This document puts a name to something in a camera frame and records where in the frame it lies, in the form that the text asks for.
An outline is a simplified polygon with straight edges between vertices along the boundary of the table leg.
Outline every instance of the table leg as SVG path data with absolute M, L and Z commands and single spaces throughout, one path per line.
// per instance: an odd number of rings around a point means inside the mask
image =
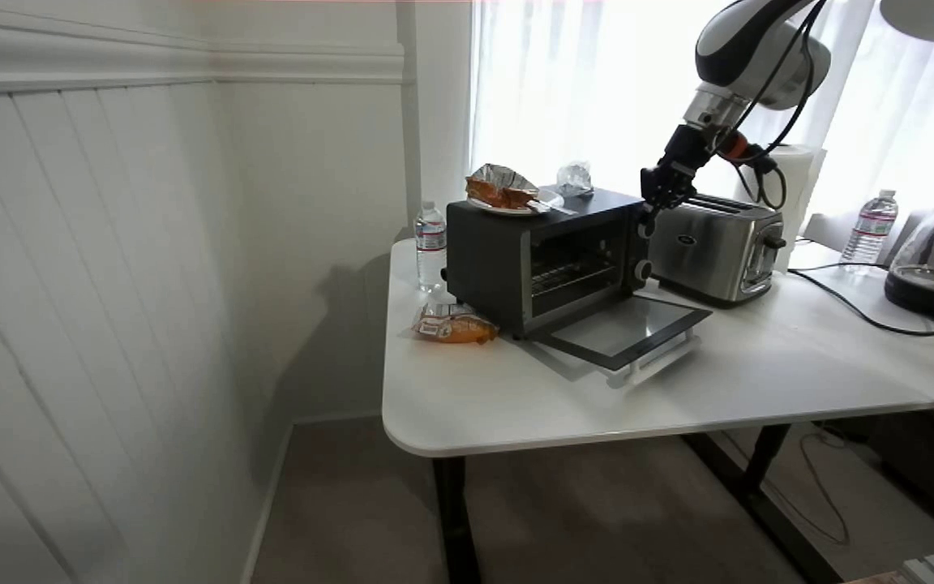
M 772 459 L 780 451 L 789 426 L 765 426 L 758 433 L 750 467 L 735 467 L 726 451 L 707 436 L 687 436 L 689 451 L 712 471 L 712 476 L 734 494 L 754 526 L 785 552 L 796 576 L 809 584 L 838 584 L 841 576 L 820 559 L 820 552 L 790 526 L 790 518 L 762 494 L 762 476 Z
M 443 567 L 451 584 L 479 584 L 471 516 L 464 499 L 468 462 L 464 459 L 439 459 L 433 490 L 439 490 L 439 518 L 442 518 L 442 544 Z

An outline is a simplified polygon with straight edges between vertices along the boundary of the silver toaster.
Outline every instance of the silver toaster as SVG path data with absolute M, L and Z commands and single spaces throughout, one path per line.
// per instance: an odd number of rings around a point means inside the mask
M 778 212 L 696 195 L 656 216 L 648 260 L 661 287 L 739 306 L 772 287 L 772 263 L 785 246 L 780 233 Z

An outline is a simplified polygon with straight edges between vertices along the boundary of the plastic bottle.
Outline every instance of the plastic bottle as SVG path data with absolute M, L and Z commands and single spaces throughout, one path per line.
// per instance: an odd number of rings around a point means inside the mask
M 443 216 L 433 201 L 421 205 L 421 216 L 415 222 L 415 287 L 442 289 L 443 268 Z
M 874 198 L 869 198 L 859 208 L 857 227 L 844 249 L 844 263 L 878 263 L 885 252 L 887 233 L 895 227 L 895 216 L 899 216 L 895 191 L 881 188 Z

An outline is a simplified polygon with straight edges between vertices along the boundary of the toaster oven door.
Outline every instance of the toaster oven door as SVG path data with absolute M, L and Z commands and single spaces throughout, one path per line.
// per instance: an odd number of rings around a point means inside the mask
M 621 370 L 646 355 L 676 342 L 709 313 L 661 299 L 628 296 L 601 313 L 571 318 L 535 335 L 539 344 L 590 361 L 602 370 Z

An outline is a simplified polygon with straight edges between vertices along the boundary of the sheer curtain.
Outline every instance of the sheer curtain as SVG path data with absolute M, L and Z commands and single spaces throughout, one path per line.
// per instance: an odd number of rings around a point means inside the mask
M 479 0 L 471 165 L 507 162 L 546 184 L 586 162 L 593 182 L 638 191 L 695 99 L 695 40 L 726 0 Z M 869 0 L 829 0 L 818 33 L 829 79 L 789 143 L 824 146 L 809 212 L 844 213 L 874 188 L 934 205 L 934 47 L 887 29 Z M 772 139 L 789 114 L 754 110 L 744 133 Z M 712 162 L 701 191 L 729 195 Z

